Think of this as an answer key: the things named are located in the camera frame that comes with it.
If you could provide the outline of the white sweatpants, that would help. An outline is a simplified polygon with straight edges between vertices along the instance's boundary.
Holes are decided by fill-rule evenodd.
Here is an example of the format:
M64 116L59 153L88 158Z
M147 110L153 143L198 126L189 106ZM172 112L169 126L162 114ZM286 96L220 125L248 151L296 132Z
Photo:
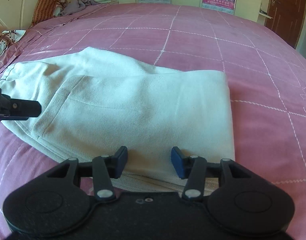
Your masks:
M175 146L213 163L234 158L229 88L217 70L183 72L88 47L12 64L0 89L41 104L39 117L3 124L54 161L88 162L125 146L128 162L114 182L120 189L181 191Z

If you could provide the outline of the white brown patterned pillow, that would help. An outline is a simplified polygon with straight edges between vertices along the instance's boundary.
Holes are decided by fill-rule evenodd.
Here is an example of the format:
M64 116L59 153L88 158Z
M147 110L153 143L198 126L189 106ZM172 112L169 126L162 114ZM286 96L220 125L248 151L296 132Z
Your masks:
M25 30L5 30L0 33L0 56L10 47L11 45L18 42L24 35Z

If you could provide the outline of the orange striped cushion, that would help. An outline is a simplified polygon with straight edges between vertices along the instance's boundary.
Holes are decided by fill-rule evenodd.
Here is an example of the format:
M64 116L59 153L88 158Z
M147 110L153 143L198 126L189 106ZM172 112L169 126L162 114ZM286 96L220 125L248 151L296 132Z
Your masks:
M38 0L34 9L30 28L54 17L54 11L60 0Z

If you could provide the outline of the pink checked bed sheet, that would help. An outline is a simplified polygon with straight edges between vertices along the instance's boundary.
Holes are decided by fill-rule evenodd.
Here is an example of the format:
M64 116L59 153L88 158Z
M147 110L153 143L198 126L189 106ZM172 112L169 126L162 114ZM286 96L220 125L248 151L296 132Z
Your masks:
M95 5L29 29L0 57L0 78L13 63L87 47L182 71L224 71L236 161L293 198L288 233L306 239L306 59L300 53L264 26L214 10Z

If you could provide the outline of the grey crumpled cloth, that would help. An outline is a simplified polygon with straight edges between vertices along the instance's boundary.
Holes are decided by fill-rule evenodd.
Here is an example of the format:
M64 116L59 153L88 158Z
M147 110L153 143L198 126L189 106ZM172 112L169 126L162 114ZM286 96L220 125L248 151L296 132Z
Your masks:
M98 4L95 0L72 0L59 12L58 16L71 15L84 10L87 6Z

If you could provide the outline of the brown wooden door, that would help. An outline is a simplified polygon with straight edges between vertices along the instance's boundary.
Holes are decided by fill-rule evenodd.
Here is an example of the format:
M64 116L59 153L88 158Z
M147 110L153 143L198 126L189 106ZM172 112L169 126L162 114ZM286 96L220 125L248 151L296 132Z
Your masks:
M265 27L276 33L288 45L295 48L302 31L306 0L279 0L280 4L270 4L269 15L272 20L266 20Z

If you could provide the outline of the cream corner shelf unit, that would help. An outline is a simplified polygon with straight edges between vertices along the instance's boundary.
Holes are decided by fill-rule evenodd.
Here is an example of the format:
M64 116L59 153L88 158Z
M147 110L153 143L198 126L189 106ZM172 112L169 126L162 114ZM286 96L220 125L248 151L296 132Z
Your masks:
M273 19L273 17L269 15L270 4L271 0L261 0L257 23L265 25L266 20Z

